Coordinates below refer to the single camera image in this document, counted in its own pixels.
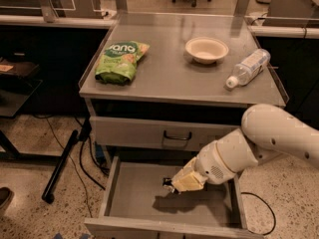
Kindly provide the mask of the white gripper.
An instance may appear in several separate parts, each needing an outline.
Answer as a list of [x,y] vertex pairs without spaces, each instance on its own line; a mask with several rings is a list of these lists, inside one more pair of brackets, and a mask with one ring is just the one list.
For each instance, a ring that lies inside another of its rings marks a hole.
[[172,179],[171,185],[178,193],[202,190],[205,183],[222,184],[235,176],[225,164],[217,141],[201,149]]

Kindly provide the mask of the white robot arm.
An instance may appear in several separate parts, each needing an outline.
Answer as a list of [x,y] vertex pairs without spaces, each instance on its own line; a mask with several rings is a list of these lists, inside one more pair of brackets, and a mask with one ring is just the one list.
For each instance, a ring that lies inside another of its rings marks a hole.
[[221,184],[263,162],[262,153],[285,153],[319,168],[319,131],[285,110],[267,104],[247,109],[241,126],[215,140],[162,185],[173,193]]

